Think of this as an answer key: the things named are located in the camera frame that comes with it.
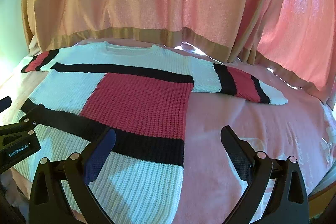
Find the white red black knit sweater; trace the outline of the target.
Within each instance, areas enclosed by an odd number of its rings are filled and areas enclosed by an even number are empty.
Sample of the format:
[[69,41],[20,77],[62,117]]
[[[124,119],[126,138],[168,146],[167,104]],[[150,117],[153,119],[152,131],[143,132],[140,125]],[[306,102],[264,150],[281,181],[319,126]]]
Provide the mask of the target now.
[[172,223],[183,182],[186,113],[192,92],[223,93],[284,105],[274,87],[236,68],[149,48],[90,43],[43,52],[23,72],[46,78],[18,111],[37,105],[41,149],[15,166],[32,180],[41,158],[64,160],[99,138],[116,144],[91,190],[118,223]]

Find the pink bed blanket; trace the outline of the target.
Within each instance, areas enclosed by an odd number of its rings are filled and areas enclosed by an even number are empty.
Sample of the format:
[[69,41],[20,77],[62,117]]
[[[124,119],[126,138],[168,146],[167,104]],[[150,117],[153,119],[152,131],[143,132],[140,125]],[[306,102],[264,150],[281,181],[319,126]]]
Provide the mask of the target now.
[[186,112],[183,178],[172,192],[168,169],[147,165],[150,190],[127,198],[119,180],[142,163],[112,152],[91,189],[112,219],[128,223],[219,223],[246,188],[225,152],[220,132],[231,126],[254,149],[284,160],[298,160],[307,192],[312,192],[335,162],[335,119],[330,108],[299,89],[292,89],[265,68],[239,62],[235,69],[252,73],[280,90],[282,106],[261,105],[214,93],[193,92]]

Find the orange pink curtain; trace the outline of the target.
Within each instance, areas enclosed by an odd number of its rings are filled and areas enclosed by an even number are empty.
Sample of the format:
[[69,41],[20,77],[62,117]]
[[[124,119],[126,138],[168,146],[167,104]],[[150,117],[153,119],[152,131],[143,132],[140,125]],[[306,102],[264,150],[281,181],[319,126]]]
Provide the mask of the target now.
[[42,51],[89,38],[187,42],[335,104],[335,0],[22,0],[22,14],[27,43]]

